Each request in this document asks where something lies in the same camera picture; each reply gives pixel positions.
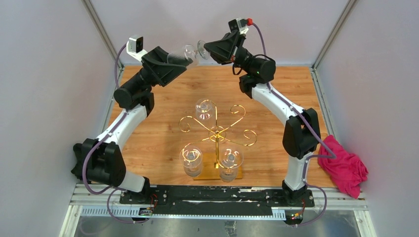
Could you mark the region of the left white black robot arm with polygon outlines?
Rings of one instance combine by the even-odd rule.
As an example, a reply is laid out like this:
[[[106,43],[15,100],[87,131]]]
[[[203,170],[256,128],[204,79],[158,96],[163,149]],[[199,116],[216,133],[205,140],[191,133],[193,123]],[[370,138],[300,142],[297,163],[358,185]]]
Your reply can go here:
[[[96,138],[87,138],[73,146],[77,163],[71,172],[90,194],[99,195],[109,189],[130,191],[134,200],[145,204],[151,199],[150,180],[127,170],[122,149],[154,108],[153,86],[168,85],[196,66],[200,55],[188,44],[171,53],[159,46],[147,52],[142,46],[124,45],[117,55],[123,51],[143,67],[124,84],[116,83],[113,97],[121,113]]]

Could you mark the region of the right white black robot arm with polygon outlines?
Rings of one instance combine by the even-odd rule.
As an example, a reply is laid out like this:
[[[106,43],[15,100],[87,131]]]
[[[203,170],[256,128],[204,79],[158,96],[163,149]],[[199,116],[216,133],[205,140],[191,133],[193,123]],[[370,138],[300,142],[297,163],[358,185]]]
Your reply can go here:
[[[251,54],[243,44],[246,37],[237,30],[220,40],[207,42],[204,49],[221,65],[232,64],[245,75],[240,76],[240,90],[264,105],[284,126],[282,145],[289,155],[288,170],[282,181],[282,199],[295,206],[307,192],[306,173],[310,157],[320,137],[319,119],[315,109],[304,109],[287,99],[271,84],[276,73],[274,59]]]

